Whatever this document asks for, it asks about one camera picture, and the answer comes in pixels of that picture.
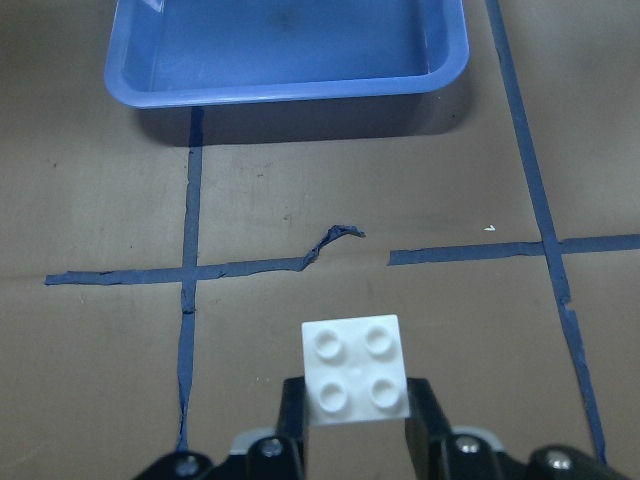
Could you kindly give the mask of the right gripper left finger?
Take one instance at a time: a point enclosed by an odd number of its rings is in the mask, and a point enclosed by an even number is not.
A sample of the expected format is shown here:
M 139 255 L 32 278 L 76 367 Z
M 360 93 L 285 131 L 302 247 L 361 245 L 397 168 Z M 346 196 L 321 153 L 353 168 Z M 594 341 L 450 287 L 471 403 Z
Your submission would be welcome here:
M 277 479 L 306 478 L 308 410 L 305 379 L 286 379 L 276 422 L 276 438 L 282 446 L 282 452 L 275 457 Z

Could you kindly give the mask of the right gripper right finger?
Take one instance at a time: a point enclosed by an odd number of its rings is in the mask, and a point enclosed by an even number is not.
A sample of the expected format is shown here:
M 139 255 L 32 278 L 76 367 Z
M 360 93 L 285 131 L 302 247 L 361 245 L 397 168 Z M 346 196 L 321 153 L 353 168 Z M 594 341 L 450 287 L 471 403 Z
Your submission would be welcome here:
M 435 393 L 426 379 L 408 378 L 409 416 L 405 440 L 417 479 L 442 477 L 442 444 L 452 434 Z

